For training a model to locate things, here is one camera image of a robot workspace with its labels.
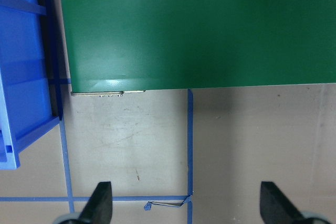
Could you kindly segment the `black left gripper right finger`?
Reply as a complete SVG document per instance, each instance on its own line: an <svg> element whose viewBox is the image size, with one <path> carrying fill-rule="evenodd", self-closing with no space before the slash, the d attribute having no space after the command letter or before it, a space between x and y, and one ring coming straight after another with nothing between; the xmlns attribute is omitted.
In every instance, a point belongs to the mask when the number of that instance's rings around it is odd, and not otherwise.
<svg viewBox="0 0 336 224"><path fill-rule="evenodd" d="M274 182L261 182L259 210L264 223L300 223L305 220Z"/></svg>

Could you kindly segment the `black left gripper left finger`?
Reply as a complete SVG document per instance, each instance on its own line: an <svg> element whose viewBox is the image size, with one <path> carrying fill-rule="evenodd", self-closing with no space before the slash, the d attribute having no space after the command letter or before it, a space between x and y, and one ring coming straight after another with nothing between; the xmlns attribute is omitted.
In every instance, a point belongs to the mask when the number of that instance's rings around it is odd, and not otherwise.
<svg viewBox="0 0 336 224"><path fill-rule="evenodd" d="M111 182L99 182L78 217L80 223L106 223L112 219Z"/></svg>

